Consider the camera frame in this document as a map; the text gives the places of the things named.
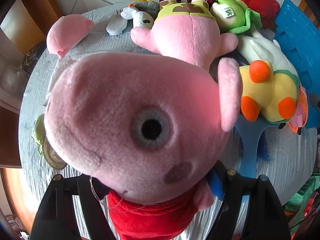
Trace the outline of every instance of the red plush dress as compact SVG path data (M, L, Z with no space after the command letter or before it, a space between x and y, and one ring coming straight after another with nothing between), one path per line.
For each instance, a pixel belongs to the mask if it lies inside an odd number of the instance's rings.
M193 202L194 193L195 187L175 199L142 209L139 209L141 204L122 200L109 210L109 215L122 240L170 240L181 234L198 212ZM112 208L120 200L121 197L111 190L108 206Z

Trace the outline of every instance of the plush pig ear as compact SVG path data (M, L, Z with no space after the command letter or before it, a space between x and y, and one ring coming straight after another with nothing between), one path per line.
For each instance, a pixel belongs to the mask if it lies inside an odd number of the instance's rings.
M164 6L168 6L175 3L177 3L176 0L164 0L160 3L160 10L162 10Z
M222 58L218 65L221 127L225 132L235 125L240 112L242 79L233 58Z

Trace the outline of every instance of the white plastic bag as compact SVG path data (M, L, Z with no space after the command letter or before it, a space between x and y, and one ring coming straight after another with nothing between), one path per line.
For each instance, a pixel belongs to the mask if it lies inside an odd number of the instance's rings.
M22 69L13 65L7 65L0 78L2 88L9 94L15 96L23 95L27 83L27 74Z
M69 66L71 66L75 62L76 60L73 60L70 56L58 60L49 81L47 95L45 97L46 100L49 100L51 90L53 89L55 83L57 82L63 71L65 71Z

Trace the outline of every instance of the green frog plush toy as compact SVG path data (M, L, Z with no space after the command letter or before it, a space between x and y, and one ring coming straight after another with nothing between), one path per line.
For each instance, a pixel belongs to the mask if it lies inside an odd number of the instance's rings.
M45 138L44 114L39 115L35 120L31 137L37 144L37 151L39 155L43 156L43 144Z
M216 18L222 33L244 33L250 29L251 22L257 28L262 27L260 14L240 0L216 0L210 12Z

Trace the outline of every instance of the pink plush pig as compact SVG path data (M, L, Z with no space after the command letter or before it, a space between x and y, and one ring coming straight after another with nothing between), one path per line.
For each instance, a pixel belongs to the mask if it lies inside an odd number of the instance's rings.
M145 49L207 71L216 57L235 50L238 45L236 35L220 35L217 21L205 0L192 0L192 3L162 1L152 29L133 28L131 38Z
M92 20L80 14L70 14L61 17L52 25L47 36L47 47L51 54L57 54L59 58L75 47L94 26Z
M47 138L68 164L113 189L109 206L120 210L109 213L121 239L171 239L212 205L204 176L240 111L236 61L220 60L218 78L219 86L171 57L101 53L55 84Z

